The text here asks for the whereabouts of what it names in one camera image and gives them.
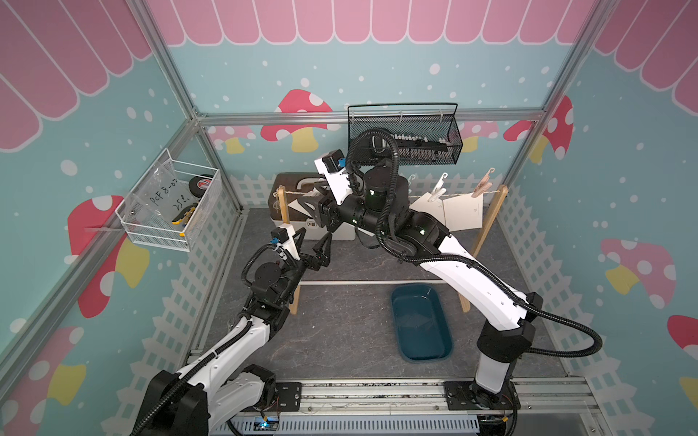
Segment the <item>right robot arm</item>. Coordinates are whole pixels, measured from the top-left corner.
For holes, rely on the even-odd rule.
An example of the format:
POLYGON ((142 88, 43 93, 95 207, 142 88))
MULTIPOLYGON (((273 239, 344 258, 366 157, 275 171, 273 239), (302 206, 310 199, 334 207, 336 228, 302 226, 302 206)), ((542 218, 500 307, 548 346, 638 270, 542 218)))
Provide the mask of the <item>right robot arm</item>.
POLYGON ((469 254, 432 214, 412 209, 399 161, 398 141, 387 130, 373 128, 358 134, 346 153, 334 150, 314 162, 326 186, 309 210, 328 232, 346 223, 372 234, 377 247, 401 263, 438 276, 485 316, 477 340, 476 376, 466 394, 469 403, 481 409, 497 405, 523 354, 573 359, 602 349, 603 339, 592 328, 545 312, 539 294, 514 290, 469 254), (572 351, 535 348, 537 318, 582 332, 592 343, 572 351))

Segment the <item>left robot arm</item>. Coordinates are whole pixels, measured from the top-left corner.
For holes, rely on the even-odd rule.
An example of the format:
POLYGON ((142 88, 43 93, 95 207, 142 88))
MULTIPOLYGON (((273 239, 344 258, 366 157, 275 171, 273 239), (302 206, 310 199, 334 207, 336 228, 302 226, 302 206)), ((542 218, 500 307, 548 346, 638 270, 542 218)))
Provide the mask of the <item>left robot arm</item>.
POLYGON ((304 230, 283 225, 271 235, 243 267, 241 280, 250 294, 236 325, 192 363, 156 374, 132 434, 207 435, 238 412, 263 412, 276 402, 276 376, 245 361, 281 330, 305 272, 329 265, 333 236, 326 234, 312 254, 304 254, 304 230))

